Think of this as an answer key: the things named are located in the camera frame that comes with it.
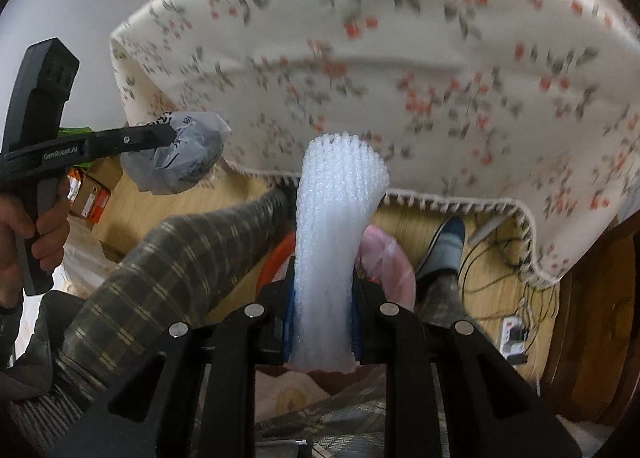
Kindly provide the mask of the person's left hand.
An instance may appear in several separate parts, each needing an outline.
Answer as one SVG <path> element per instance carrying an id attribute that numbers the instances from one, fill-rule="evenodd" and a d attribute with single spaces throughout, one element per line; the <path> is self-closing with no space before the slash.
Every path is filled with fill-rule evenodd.
<path id="1" fill-rule="evenodd" d="M 10 194 L 1 195 L 1 307 L 15 308 L 23 291 L 22 272 L 18 266 L 15 236 L 39 238 L 32 245 L 32 256 L 45 272 L 55 270 L 64 256 L 64 244 L 70 233 L 70 203 L 67 200 L 68 178 L 58 183 L 58 196 L 50 210 L 34 222 L 21 201 Z"/>

